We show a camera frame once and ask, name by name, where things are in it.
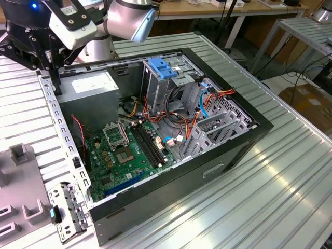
blue drive bay bracket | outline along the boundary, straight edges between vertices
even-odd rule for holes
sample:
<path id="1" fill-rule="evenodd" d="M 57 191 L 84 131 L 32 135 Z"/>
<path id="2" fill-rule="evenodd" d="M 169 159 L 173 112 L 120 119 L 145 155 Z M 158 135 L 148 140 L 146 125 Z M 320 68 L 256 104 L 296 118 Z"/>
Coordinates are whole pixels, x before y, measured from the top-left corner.
<path id="1" fill-rule="evenodd" d="M 149 63 L 162 79 L 177 76 L 177 72 L 172 70 L 168 63 L 161 58 L 150 58 Z"/>

desk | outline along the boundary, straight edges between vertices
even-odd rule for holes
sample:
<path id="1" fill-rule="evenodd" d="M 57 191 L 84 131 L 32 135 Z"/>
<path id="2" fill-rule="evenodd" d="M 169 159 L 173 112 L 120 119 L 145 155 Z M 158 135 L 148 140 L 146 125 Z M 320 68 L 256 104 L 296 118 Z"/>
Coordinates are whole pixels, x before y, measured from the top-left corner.
<path id="1" fill-rule="evenodd" d="M 281 14 L 291 14 L 296 13 L 296 17 L 302 17 L 305 10 L 308 7 L 302 5 L 301 7 L 287 7 L 280 9 L 272 9 L 268 6 L 262 4 L 258 0 L 252 0 L 250 3 L 245 3 L 243 8 L 235 8 L 232 12 L 232 17 L 237 17 L 235 25 L 229 38 L 226 42 L 225 48 L 231 48 L 233 42 L 240 30 L 240 27 L 247 16 L 261 16 L 261 15 L 281 15 Z M 203 3 L 199 6 L 194 6 L 188 3 L 186 0 L 181 0 L 178 2 L 171 2 L 164 0 L 160 4 L 160 16 L 156 19 L 160 20 L 174 20 L 174 19 L 195 19 L 195 18 L 213 18 L 221 17 L 223 13 L 223 8 L 216 7 L 209 3 Z M 225 8 L 224 17 L 228 13 L 228 9 Z"/>
<path id="2" fill-rule="evenodd" d="M 320 248 L 332 232 L 332 141 L 204 36 L 114 43 L 122 57 L 191 48 L 274 128 L 237 167 L 103 248 Z M 71 181 L 36 73 L 0 57 L 0 151 L 28 143 L 46 190 Z M 48 225 L 6 246 L 97 248 L 93 228 L 62 246 Z"/>

red wire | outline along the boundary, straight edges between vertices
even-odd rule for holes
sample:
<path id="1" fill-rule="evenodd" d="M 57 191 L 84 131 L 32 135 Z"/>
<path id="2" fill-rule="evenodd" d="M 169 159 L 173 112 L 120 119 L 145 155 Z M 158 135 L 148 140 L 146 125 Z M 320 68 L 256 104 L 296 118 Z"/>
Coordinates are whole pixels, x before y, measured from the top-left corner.
<path id="1" fill-rule="evenodd" d="M 77 118 L 75 118 L 74 116 L 72 116 L 72 119 L 78 124 L 79 129 L 81 130 L 82 145 L 83 145 L 83 159 L 85 160 L 85 146 L 84 146 L 84 134 L 83 134 L 83 128 L 82 128 L 81 123 L 77 120 Z"/>

slotted aluminum table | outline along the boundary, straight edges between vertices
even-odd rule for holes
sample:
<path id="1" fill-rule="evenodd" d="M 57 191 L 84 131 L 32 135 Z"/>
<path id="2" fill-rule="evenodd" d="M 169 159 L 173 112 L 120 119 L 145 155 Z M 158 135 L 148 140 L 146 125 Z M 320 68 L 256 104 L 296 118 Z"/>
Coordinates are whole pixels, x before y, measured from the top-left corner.
<path id="1" fill-rule="evenodd" d="M 103 248 L 319 248 L 332 232 L 332 141 L 205 37 L 115 44 L 121 56 L 190 47 L 273 124 L 240 164 Z M 35 72 L 0 59 L 0 150 L 31 144 L 46 189 L 69 176 Z M 97 248 L 92 227 L 62 246 L 48 225 L 7 248 Z"/>
<path id="2" fill-rule="evenodd" d="M 290 35 L 295 36 L 311 47 L 311 51 L 305 59 L 306 63 L 302 65 L 302 68 L 305 68 L 310 63 L 310 58 L 315 51 L 320 52 L 324 56 L 331 55 L 332 53 L 332 46 L 327 43 L 327 39 L 332 37 L 332 24 L 320 24 L 309 17 L 280 19 L 276 20 L 270 33 L 260 47 L 253 64 L 250 67 L 251 73 L 256 69 L 261 57 L 265 53 L 278 29 L 283 29 L 287 33 L 280 40 L 271 56 L 276 54 L 282 48 Z"/>

motherboard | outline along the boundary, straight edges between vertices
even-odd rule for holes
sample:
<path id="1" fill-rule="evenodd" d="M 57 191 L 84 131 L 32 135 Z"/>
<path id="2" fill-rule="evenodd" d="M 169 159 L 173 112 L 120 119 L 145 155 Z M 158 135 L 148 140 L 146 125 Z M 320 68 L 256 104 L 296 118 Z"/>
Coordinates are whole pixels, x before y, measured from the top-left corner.
<path id="1" fill-rule="evenodd" d="M 149 121 L 106 126 L 87 145 L 90 193 L 95 202 L 176 164 Z"/>

